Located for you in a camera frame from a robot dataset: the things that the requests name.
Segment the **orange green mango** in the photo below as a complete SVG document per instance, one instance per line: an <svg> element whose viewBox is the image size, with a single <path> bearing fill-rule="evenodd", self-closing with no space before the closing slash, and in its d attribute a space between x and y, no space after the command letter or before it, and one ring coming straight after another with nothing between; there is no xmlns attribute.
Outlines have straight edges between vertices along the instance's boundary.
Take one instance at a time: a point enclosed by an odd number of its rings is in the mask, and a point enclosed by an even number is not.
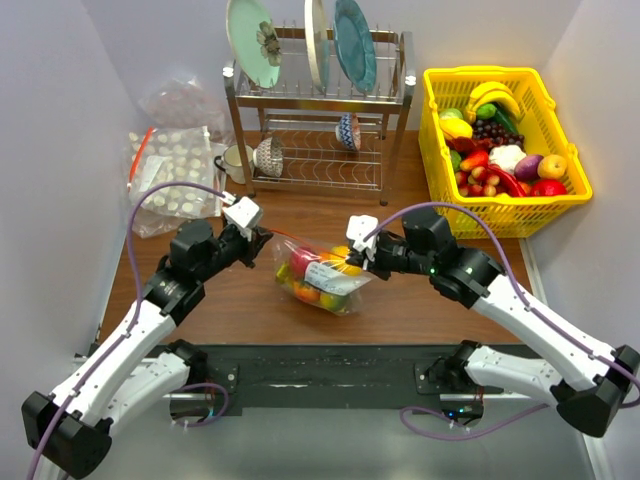
<svg viewBox="0 0 640 480"><path fill-rule="evenodd" d="M338 314L345 310L349 303L349 296L341 296L332 293L321 293L319 302L322 308L330 312Z"/></svg>

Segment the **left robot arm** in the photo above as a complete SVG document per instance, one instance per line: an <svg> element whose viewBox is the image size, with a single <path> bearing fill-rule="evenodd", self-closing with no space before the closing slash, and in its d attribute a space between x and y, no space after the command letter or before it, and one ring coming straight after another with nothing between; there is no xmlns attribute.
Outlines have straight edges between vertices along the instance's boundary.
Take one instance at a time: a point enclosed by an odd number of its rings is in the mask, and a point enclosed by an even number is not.
<svg viewBox="0 0 640 480"><path fill-rule="evenodd" d="M205 284L240 262L254 267L272 238L268 229L228 222L216 234L206 220L182 224L118 327L50 393L31 393L21 406L34 478L46 458L65 477L84 479L108 454L116 430L160 397L196 392L207 380L207 356L187 342L167 347L148 367L141 361L205 297Z"/></svg>

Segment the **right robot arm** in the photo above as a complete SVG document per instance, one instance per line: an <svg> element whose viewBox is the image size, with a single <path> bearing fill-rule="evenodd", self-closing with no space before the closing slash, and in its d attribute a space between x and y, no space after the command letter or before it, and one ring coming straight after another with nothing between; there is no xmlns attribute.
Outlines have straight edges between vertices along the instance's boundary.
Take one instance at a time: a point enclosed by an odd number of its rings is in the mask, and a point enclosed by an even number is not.
<svg viewBox="0 0 640 480"><path fill-rule="evenodd" d="M464 341L426 371L459 393L496 387L552 407L579 432L601 438L621 409L638 406L627 396L639 386L639 353L614 348L584 333L518 283L506 257L461 246L437 202L396 213L400 235L368 215L353 215L346 229L347 262L386 280L393 273L423 275L443 297L501 325L535 352L522 358Z"/></svg>

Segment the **red orange bell pepper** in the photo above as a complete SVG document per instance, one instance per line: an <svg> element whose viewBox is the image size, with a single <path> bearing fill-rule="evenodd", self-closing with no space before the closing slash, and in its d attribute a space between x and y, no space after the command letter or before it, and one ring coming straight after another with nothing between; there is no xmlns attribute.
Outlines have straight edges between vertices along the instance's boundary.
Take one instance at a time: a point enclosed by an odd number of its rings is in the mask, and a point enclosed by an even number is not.
<svg viewBox="0 0 640 480"><path fill-rule="evenodd" d="M293 293L298 300L304 303L317 305L320 302L321 291L309 283L295 281Z"/></svg>

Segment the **clear orange zip bag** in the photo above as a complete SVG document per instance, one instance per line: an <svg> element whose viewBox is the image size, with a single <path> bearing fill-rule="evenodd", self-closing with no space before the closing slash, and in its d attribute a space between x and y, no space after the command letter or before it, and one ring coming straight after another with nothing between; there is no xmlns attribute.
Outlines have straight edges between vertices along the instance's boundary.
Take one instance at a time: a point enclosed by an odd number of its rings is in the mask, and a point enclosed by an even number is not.
<svg viewBox="0 0 640 480"><path fill-rule="evenodd" d="M289 295L298 301L330 312L336 316L346 316L359 312L363 306L363 289L372 280L372 276L364 271L359 276L348 276L331 268L326 260L328 259L330 249L334 246L326 242L319 242L302 237L297 237L280 230L274 232L274 237L270 241L274 260L274 281L275 273L283 262L289 263L289 257L293 250L298 247L306 247L312 250L317 258L311 262L305 272L303 278L297 278L294 275L294 282L306 282L316 287L321 293L327 292L336 295L349 296L349 303L344 311L338 314L325 310L321 307L320 302L308 304L298 300L292 290L288 290L280 286Z"/></svg>

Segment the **yellow lemon fruit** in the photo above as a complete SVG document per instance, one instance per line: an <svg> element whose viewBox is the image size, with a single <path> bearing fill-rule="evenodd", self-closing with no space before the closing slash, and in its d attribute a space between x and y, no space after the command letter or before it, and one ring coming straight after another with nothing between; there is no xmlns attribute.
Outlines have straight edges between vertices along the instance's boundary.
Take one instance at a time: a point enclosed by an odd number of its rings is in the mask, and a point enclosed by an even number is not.
<svg viewBox="0 0 640 480"><path fill-rule="evenodd" d="M326 263L334 270L348 275L359 276L362 269L358 266L351 265L347 262L350 255L350 248L346 245L334 246L330 249Z"/></svg>

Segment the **red apple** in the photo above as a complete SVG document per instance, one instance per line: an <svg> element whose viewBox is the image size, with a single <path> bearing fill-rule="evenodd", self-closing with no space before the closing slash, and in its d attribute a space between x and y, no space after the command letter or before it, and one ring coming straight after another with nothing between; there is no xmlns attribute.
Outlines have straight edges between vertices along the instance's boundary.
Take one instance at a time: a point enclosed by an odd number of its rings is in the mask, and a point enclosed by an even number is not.
<svg viewBox="0 0 640 480"><path fill-rule="evenodd" d="M306 247L298 247L293 250L289 257L289 267L293 275L303 278L308 265L315 261L317 255Z"/></svg>

